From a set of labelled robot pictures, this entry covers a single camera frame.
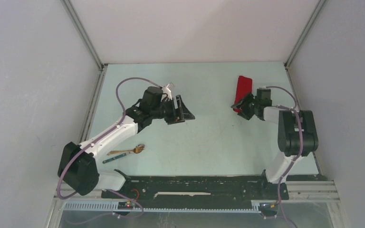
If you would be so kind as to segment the red cloth napkin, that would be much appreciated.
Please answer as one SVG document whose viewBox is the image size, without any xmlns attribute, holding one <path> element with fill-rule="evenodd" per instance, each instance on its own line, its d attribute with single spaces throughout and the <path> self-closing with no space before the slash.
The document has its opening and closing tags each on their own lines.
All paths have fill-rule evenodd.
<svg viewBox="0 0 365 228">
<path fill-rule="evenodd" d="M 235 102 L 242 99 L 247 93 L 252 93 L 252 79 L 245 77 L 245 76 L 239 76 L 237 81 L 237 88 L 236 88 L 236 94 L 235 94 Z"/>
</svg>

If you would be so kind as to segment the wooden fork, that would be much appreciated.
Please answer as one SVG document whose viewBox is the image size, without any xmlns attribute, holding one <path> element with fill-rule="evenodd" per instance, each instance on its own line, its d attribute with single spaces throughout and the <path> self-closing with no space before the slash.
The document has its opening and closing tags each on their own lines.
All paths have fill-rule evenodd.
<svg viewBox="0 0 365 228">
<path fill-rule="evenodd" d="M 145 149 L 145 145 L 144 144 L 139 144 L 135 148 L 130 149 L 130 150 L 110 151 L 110 152 L 107 153 L 107 156 L 113 155 L 113 154 L 118 154 L 118 153 L 135 153 L 135 154 L 138 154 L 138 153 L 141 153 L 144 149 Z"/>
</svg>

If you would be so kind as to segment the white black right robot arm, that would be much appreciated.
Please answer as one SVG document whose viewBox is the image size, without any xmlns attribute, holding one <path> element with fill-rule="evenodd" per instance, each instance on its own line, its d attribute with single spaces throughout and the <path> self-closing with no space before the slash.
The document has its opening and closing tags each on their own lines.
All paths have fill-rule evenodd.
<svg viewBox="0 0 365 228">
<path fill-rule="evenodd" d="M 260 87 L 255 95 L 249 92 L 231 106 L 246 120 L 255 116 L 278 126 L 279 152 L 264 171 L 266 180 L 257 186 L 258 194 L 265 199 L 276 193 L 275 184 L 284 183 L 295 164 L 316 151 L 319 144 L 312 111 L 300 110 L 297 102 L 293 107 L 273 105 L 272 89 L 272 86 Z"/>
</svg>

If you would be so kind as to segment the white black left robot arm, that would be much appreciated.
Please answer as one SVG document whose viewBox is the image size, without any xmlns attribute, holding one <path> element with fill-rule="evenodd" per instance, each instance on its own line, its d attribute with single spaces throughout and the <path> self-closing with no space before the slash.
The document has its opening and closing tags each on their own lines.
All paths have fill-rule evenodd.
<svg viewBox="0 0 365 228">
<path fill-rule="evenodd" d="M 148 87 L 136 104 L 123 109 L 122 116 L 95 137 L 65 145 L 59 168 L 59 183 L 65 182 L 77 194 L 84 196 L 96 189 L 113 190 L 120 198 L 129 196 L 131 184 L 121 171 L 105 171 L 97 162 L 124 140 L 140 133 L 153 120 L 163 119 L 168 125 L 194 120 L 180 95 L 173 97 L 174 85 Z"/>
</svg>

